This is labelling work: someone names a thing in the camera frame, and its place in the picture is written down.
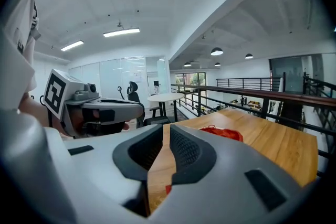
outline white robot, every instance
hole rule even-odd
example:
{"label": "white robot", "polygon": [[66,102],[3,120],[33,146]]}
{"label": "white robot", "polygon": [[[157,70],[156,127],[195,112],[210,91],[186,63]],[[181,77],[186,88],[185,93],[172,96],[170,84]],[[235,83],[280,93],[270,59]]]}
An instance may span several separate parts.
{"label": "white robot", "polygon": [[[50,73],[44,104],[49,113],[61,121],[67,134],[74,137],[119,133],[125,121],[136,119],[143,114],[141,104],[128,100],[100,98],[94,84],[85,84],[56,69]],[[73,109],[82,110],[84,125],[80,133],[74,130],[70,119]],[[94,110],[99,111],[98,118],[93,116]]]}

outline white ceiling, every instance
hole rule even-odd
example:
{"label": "white ceiling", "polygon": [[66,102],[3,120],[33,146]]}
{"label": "white ceiling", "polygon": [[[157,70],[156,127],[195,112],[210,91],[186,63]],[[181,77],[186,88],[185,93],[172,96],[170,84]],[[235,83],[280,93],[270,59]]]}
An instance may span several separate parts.
{"label": "white ceiling", "polygon": [[[69,60],[130,45],[169,44],[169,23],[175,0],[36,0],[42,37],[36,50]],[[104,38],[103,33],[139,27],[139,34]],[[84,45],[66,53],[60,48],[78,41]]]}
{"label": "white ceiling", "polygon": [[[294,36],[299,39],[318,33],[321,37],[333,31],[321,0],[245,0],[237,4],[232,12],[218,20],[172,61],[170,69],[182,69],[187,61],[200,62],[189,67],[191,69],[213,68],[218,61],[228,65],[243,61],[245,54],[250,52],[258,52],[255,58],[272,55],[272,50],[285,55],[286,50],[289,53],[290,46],[295,45],[284,46],[281,50],[275,48],[276,43],[272,40],[279,44]],[[224,53],[211,56],[214,47],[222,48]]]}

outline railing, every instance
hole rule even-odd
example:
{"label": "railing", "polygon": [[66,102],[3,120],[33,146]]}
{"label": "railing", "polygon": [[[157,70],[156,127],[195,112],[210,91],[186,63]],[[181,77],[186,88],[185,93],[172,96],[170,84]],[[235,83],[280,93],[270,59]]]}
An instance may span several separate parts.
{"label": "railing", "polygon": [[[283,91],[286,86],[286,73],[283,73]],[[233,78],[233,79],[216,79],[217,87],[251,89],[260,91],[279,91],[281,86],[281,77],[271,78]]]}
{"label": "railing", "polygon": [[[318,126],[314,126],[311,124],[291,120],[291,119],[281,116],[281,114],[273,115],[269,113],[268,111],[269,101],[276,100],[276,101],[281,101],[281,102],[289,101],[289,102],[293,102],[296,104],[312,106],[318,109],[327,109],[329,111],[335,112],[336,111],[336,99],[324,98],[324,97],[313,97],[313,96],[299,95],[299,94],[289,94],[289,93],[274,92],[274,91],[223,88],[223,87],[214,87],[214,86],[193,86],[193,85],[184,85],[184,84],[171,84],[171,86],[174,87],[174,88],[171,88],[172,91],[180,92],[184,94],[185,101],[180,100],[180,106],[184,107],[185,109],[190,111],[195,116],[202,116],[206,114],[202,110],[202,107],[208,108],[211,111],[220,110],[220,108],[218,107],[212,108],[211,106],[207,104],[203,104],[201,102],[201,98],[203,98],[205,100],[210,100],[210,101],[214,101],[219,104],[223,104],[225,107],[229,106],[232,108],[241,109],[241,110],[250,112],[251,114],[258,116],[260,118],[263,118],[263,119],[266,119],[267,117],[269,117],[275,120],[281,120],[282,122],[286,122],[291,125],[295,124],[296,126],[300,126],[303,128],[307,128],[310,130],[320,132],[320,133],[324,133],[325,135],[330,136],[332,138],[336,136],[336,132],[333,129],[327,129],[327,128],[318,127]],[[193,91],[185,91],[186,88],[193,89]],[[229,102],[216,100],[216,99],[209,98],[206,96],[201,96],[201,91],[215,91],[215,92],[221,92],[221,93],[233,93],[233,94],[239,94],[239,95],[246,95],[249,97],[257,97],[257,98],[263,99],[263,105],[260,108],[260,110],[254,110],[254,109],[250,109],[250,108],[238,105],[238,104],[232,104]],[[187,98],[186,97],[187,94],[191,94],[192,99]],[[193,101],[193,103],[189,104],[186,100],[191,100]],[[319,155],[325,158],[329,158],[330,153],[319,150]]]}
{"label": "railing", "polygon": [[[302,92],[306,95],[326,98],[336,98],[336,85],[321,81],[318,79],[311,79],[306,74],[303,76]],[[314,108],[321,125],[328,130],[336,130],[336,112],[327,108]],[[334,138],[327,137],[327,147],[329,152],[334,151]]]}

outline wooden table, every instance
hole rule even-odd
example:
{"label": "wooden table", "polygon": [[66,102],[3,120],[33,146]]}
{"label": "wooden table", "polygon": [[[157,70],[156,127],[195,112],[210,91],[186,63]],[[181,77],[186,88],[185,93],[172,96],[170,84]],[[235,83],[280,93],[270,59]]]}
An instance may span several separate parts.
{"label": "wooden table", "polygon": [[[233,109],[176,123],[193,128],[214,124],[216,127],[238,130],[244,143],[287,171],[300,186],[315,180],[318,148],[315,136],[278,123],[270,122]],[[166,197],[165,186],[176,173],[174,155],[169,148],[170,124],[164,125],[163,147],[149,170],[148,191],[151,212]]]}

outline chair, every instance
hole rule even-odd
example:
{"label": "chair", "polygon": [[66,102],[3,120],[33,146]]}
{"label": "chair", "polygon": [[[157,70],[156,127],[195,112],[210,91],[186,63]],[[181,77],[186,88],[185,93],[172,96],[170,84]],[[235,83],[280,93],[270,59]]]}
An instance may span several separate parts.
{"label": "chair", "polygon": [[[136,92],[138,89],[138,85],[133,82],[130,81],[130,86],[127,88],[127,96],[128,96],[128,100],[130,101],[134,101],[134,102],[138,102],[140,103],[140,99],[138,96],[138,93]],[[156,106],[154,108],[150,108],[150,111],[153,111],[153,117],[144,120],[145,118],[145,109],[143,104],[141,104],[143,107],[143,114],[137,118],[136,120],[136,128],[140,128],[143,126],[147,126],[147,125],[151,125],[151,124],[166,124],[166,123],[170,123],[169,119],[166,116],[163,116],[163,111],[162,111],[162,107],[160,106]],[[160,110],[160,116],[156,116],[156,111]]]}

